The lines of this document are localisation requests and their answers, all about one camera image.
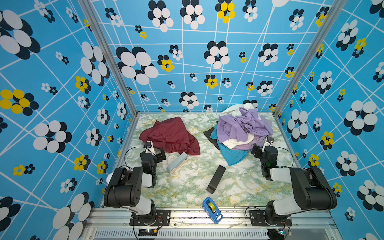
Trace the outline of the maroon red cloth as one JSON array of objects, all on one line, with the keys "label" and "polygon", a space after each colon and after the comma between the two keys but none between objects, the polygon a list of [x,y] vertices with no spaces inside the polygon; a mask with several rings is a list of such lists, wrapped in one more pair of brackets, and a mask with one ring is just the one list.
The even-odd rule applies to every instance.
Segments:
[{"label": "maroon red cloth", "polygon": [[151,128],[140,134],[139,139],[143,142],[151,141],[154,148],[163,149],[167,153],[186,153],[192,156],[201,154],[197,138],[188,132],[180,117],[156,121]]}]

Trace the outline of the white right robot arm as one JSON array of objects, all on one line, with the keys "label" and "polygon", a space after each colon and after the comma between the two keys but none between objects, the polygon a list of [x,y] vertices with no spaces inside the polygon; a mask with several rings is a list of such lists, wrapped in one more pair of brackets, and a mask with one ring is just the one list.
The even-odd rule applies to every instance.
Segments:
[{"label": "white right robot arm", "polygon": [[264,219],[268,225],[286,223],[293,214],[336,208],[337,196],[320,169],[279,167],[278,148],[273,146],[254,146],[251,154],[260,159],[262,175],[266,180],[292,186],[292,195],[267,203]]}]

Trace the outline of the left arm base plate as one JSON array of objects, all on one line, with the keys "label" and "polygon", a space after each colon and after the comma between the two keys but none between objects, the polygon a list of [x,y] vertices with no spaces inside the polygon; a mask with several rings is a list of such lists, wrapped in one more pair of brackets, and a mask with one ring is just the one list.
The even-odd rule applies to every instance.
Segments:
[{"label": "left arm base plate", "polygon": [[137,215],[132,213],[130,219],[130,226],[148,226],[148,227],[162,227],[169,226],[171,220],[170,210],[156,210],[147,215]]}]

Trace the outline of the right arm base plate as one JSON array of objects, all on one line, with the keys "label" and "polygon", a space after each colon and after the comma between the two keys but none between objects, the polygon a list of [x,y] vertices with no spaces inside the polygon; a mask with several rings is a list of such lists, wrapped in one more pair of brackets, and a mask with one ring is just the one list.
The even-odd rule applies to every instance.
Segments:
[{"label": "right arm base plate", "polygon": [[291,227],[290,216],[279,216],[273,213],[266,213],[262,210],[249,211],[249,217],[253,227]]}]

